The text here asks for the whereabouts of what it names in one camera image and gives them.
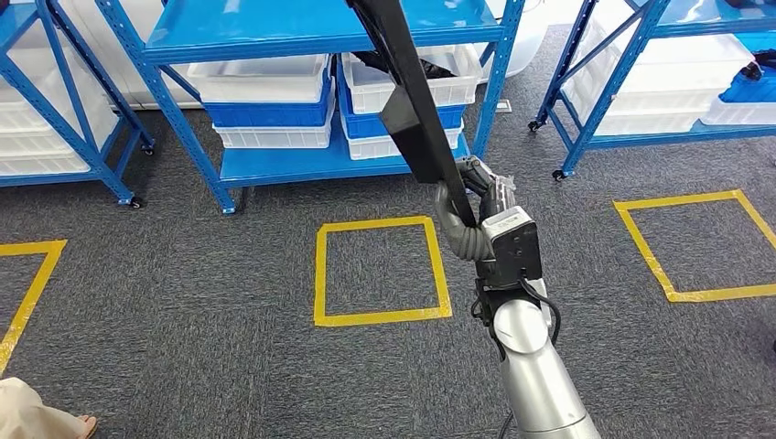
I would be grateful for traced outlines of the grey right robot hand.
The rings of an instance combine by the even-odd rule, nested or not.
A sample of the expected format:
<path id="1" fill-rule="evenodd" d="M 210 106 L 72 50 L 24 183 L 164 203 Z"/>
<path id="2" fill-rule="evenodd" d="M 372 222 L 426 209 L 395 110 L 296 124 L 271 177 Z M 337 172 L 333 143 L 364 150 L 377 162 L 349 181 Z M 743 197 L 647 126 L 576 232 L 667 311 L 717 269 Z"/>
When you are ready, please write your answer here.
<path id="1" fill-rule="evenodd" d="M 514 184 L 510 177 L 495 174 L 482 159 L 468 155 L 456 160 L 456 167 L 463 185 L 463 191 L 447 187 L 444 180 L 436 187 L 435 210 L 445 226 L 462 226 L 474 230 L 487 218 L 495 216 L 516 204 Z M 479 199 L 477 214 L 469 208 L 471 219 L 465 219 L 463 208 L 455 204 L 455 196 L 463 195 L 470 206 L 469 195 Z"/>

